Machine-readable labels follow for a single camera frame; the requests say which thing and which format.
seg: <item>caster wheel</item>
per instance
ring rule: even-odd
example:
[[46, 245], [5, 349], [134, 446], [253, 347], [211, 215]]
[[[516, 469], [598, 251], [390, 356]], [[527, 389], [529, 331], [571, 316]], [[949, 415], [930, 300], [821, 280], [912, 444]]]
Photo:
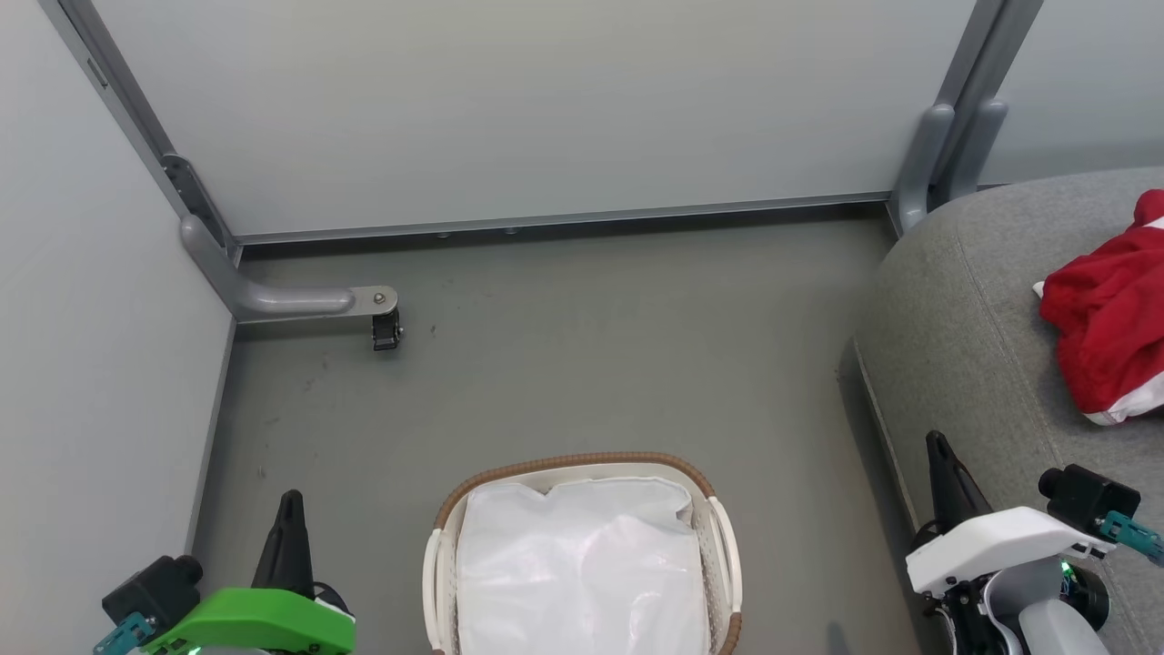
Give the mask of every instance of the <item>caster wheel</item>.
[[400, 326], [400, 309], [371, 316], [371, 350], [390, 351], [400, 346], [404, 327]]

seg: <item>white wall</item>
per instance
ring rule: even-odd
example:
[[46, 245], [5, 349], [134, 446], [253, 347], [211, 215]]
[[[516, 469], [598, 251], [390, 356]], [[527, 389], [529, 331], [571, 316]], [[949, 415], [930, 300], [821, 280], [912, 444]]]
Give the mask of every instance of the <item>white wall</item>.
[[241, 236], [888, 191], [973, 0], [97, 0]]
[[1164, 165], [1158, 0], [1046, 0], [999, 97], [1010, 104], [981, 181]]
[[88, 653], [191, 531], [230, 316], [35, 0], [0, 2], [0, 639]]

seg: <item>brown basket rim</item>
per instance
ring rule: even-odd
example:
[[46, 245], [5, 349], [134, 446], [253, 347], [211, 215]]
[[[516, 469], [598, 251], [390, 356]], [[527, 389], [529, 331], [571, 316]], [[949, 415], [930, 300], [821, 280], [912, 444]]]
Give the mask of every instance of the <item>brown basket rim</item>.
[[665, 453], [592, 453], [588, 455], [563, 455], [560, 457], [548, 457], [546, 460], [523, 462], [521, 464], [511, 464], [509, 467], [490, 469], [489, 471], [477, 474], [457, 485], [457, 487], [453, 490], [453, 493], [448, 494], [448, 498], [445, 499], [445, 504], [440, 507], [440, 512], [436, 513], [435, 527], [439, 531], [443, 531], [449, 515], [453, 513], [453, 508], [456, 507], [456, 504], [460, 503], [461, 499], [475, 487], [480, 487], [483, 484], [495, 483], [514, 476], [524, 476], [526, 474], [549, 471], [552, 469], [590, 467], [592, 464], [662, 464], [665, 467], [670, 467], [672, 469], [677, 469], [684, 476], [690, 478], [691, 482], [695, 483], [695, 486], [700, 487], [700, 491], [704, 497], [711, 498], [716, 496], [716, 491], [711, 487], [711, 483], [708, 482], [707, 477], [704, 477], [698, 469], [691, 467], [687, 461], [675, 457], [674, 455], [667, 455]]

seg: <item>white plastic bag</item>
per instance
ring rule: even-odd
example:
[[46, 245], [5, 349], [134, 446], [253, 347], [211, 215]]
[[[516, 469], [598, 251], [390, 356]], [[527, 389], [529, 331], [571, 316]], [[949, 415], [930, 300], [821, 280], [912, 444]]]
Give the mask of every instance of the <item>white plastic bag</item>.
[[461, 655], [707, 655], [690, 508], [659, 478], [475, 489], [457, 543]]

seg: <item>cable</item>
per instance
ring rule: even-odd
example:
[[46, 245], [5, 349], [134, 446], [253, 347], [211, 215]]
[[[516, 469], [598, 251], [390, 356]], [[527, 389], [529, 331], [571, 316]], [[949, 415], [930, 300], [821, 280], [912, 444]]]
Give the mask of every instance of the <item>cable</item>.
[[[917, 534], [914, 535], [914, 539], [909, 542], [909, 551], [913, 553], [913, 551], [917, 550], [918, 548], [925, 546], [927, 543], [934, 541], [934, 539], [941, 536], [937, 533], [928, 532], [930, 528], [936, 528], [936, 527], [938, 527], [938, 520], [937, 519], [934, 519], [932, 521], [927, 521], [925, 524], [923, 524], [922, 527], [921, 527], [921, 529], [917, 531]], [[931, 536], [931, 539], [922, 541], [922, 536]]]
[[319, 581], [315, 581], [315, 582], [313, 582], [311, 584], [313, 586], [317, 586], [317, 588], [324, 590], [324, 592], [317, 595], [315, 598], [319, 598], [320, 600], [322, 600], [324, 603], [327, 603], [328, 605], [334, 605], [334, 606], [339, 607], [340, 610], [343, 611], [345, 614], [348, 614], [349, 617], [355, 617], [355, 614], [353, 614], [352, 611], [348, 610], [347, 604], [343, 603], [343, 598], [340, 597], [340, 592], [335, 591], [332, 588], [332, 585], [329, 585], [327, 583], [321, 583]]
[[950, 640], [950, 649], [952, 650], [952, 655], [958, 655], [958, 628], [953, 625], [953, 618], [945, 611], [945, 607], [937, 606], [934, 611], [942, 614], [942, 618], [945, 619], [946, 638]]

